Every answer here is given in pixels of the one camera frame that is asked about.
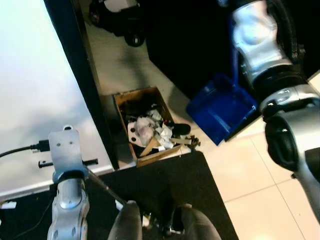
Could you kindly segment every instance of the cardboard box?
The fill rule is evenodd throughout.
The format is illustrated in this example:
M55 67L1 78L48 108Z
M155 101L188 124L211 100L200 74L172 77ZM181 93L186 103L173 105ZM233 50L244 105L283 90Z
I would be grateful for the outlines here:
M128 126L127 126L126 120L124 119L124 115L123 115L123 112L121 111L121 109L123 109L124 104L128 101L135 101L135 102L149 101L150 103L160 105L161 109L158 109L158 111L161 114L162 118L164 120L168 120L168 121L172 121L172 122L174 121L169 110L168 110L168 107L165 104L165 101L163 100L163 98L160 94L160 91L156 87L149 87L149 88L124 92L124 93L119 93L119 94L113 95L113 97L114 97L116 109L117 109L117 111L120 115L120 118L121 118L123 129L125 130L127 136L128 136L128 129L127 129ZM141 167L141 166L156 162L163 157L166 157L170 154L176 153L181 148L180 145L177 145L171 149L167 149L167 150L160 151L157 153L149 154L144 157L139 157L139 156L137 156L137 153L134 150L133 144L130 142L129 142L129 147L130 147L131 153L133 155L133 158L136 162L137 167Z

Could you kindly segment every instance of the cable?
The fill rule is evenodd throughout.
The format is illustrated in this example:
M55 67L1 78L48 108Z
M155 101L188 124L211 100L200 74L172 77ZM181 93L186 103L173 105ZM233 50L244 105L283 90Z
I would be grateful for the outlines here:
M46 215L46 213L47 213L47 211L50 208L52 203L53 203L53 200L51 200L49 202L48 206L45 208L44 212L42 213L42 215L41 215L39 221L36 223L36 225L34 225L33 227L31 227L31 228L19 233L18 235L16 235L15 237L11 238L10 240L16 240L16 239L22 237L23 235L35 230L41 224L42 220L44 219L44 217L45 217L45 215Z
M21 152L21 151L24 151L24 150L33 150L33 149L37 149L40 152L50 151L49 140L40 140L38 144L25 146L25 147L20 147L20 148L17 148L17 149L13 149L13 150L10 150L10 151L6 151L6 152L3 152L3 153L0 153L0 158L4 157L6 155L9 155L9 154Z
M10 150L10 151L6 151L6 152L3 152L0 154L0 158L6 156L6 155L9 155L9 154L13 154L13 153L17 153L17 152L20 152L20 151L24 151L24 150L29 150L31 149L31 146L25 146L25 147L20 147L20 148L17 148L17 149L13 149L13 150Z

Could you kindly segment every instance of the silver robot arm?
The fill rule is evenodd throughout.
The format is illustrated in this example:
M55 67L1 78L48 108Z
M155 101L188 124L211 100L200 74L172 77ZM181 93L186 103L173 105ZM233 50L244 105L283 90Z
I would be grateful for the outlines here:
M219 0L235 22L233 44L258 96L268 152L294 172L320 223L320 95L277 43L277 23L265 0Z
M57 194L47 240L86 240L89 199L84 180L89 170L83 165L79 134L70 127L51 132L49 145Z

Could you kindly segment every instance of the white panel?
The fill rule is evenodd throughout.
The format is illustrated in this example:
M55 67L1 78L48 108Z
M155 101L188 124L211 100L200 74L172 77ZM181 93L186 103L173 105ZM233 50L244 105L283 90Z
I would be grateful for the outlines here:
M70 124L79 131L83 159L110 166L44 1L2 1L0 22L0 153ZM38 169L42 160L50 154L0 158L0 193L50 180L53 168Z

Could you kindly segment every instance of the black mat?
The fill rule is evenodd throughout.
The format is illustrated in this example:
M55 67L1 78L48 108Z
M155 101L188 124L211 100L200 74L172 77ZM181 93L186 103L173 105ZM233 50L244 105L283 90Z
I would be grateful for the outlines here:
M201 152L162 160L141 168L129 168L101 177L126 200L135 200L141 211L151 212L159 221L168 218L172 207L190 203L213 222L223 240L238 239L224 203ZM118 214L114 200L87 181L90 211L87 216L88 240L105 240ZM34 226L52 199L49 191L17 199L13 210L1 210L2 240ZM46 239L51 224L51 208L42 223L23 240ZM144 240L162 239L158 230L144 231Z

